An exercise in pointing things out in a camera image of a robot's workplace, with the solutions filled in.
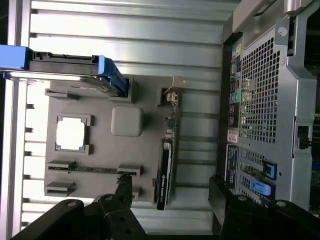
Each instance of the white component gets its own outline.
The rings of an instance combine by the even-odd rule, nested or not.
[[[79,150],[85,144],[85,124],[81,118],[64,117],[56,127],[56,144],[61,149]]]
[[[143,129],[143,110],[136,106],[112,109],[111,133],[116,136],[139,137]]]

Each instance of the blue latch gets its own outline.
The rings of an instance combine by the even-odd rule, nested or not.
[[[25,46],[0,45],[0,69],[27,70],[29,52]]]

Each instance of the screw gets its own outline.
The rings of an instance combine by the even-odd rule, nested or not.
[[[240,201],[246,201],[247,200],[247,197],[246,196],[239,196],[238,199]]]
[[[112,196],[107,196],[104,200],[110,201],[110,200],[112,200],[112,199],[113,199]]]
[[[277,204],[279,207],[285,207],[285,206],[287,206],[287,204],[284,203],[283,201],[277,201],[276,204]]]
[[[75,202],[75,201],[72,201],[72,202],[69,202],[68,204],[67,204],[67,206],[68,207],[73,207],[73,206],[75,206],[77,203]]]

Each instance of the metal mesh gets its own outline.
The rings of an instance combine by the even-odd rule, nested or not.
[[[276,142],[280,51],[269,39],[242,59],[239,137]]]
[[[246,149],[241,149],[241,157],[260,165],[263,165],[263,160],[265,160],[264,156]]]
[[[244,191],[244,190],[241,190],[240,194],[241,194],[241,195],[245,195],[245,196],[247,196],[248,198],[251,198],[251,199],[252,199],[255,203],[257,203],[257,204],[261,204],[260,201],[256,200],[254,197],[250,196],[250,195],[249,195],[246,191]]]
[[[253,193],[257,194],[259,197],[262,197],[263,195],[260,194],[259,192],[257,192],[256,190],[251,190],[250,189],[250,180],[248,178],[246,178],[245,176],[241,177],[241,184],[243,186],[245,186],[247,189],[249,189],[250,191],[252,191]]]

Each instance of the perforated metal panel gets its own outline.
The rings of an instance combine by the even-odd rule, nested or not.
[[[241,157],[260,165],[262,165],[262,161],[265,160],[264,156],[247,149],[241,149]]]
[[[260,200],[257,200],[257,199],[255,199],[254,197],[252,197],[250,194],[248,194],[246,191],[244,191],[244,190],[241,190],[240,191],[240,194],[241,195],[245,195],[245,196],[247,196],[248,198],[251,198],[255,203],[257,203],[257,204],[260,204],[261,203],[261,201]]]
[[[276,142],[279,62],[273,37],[243,58],[239,137]]]

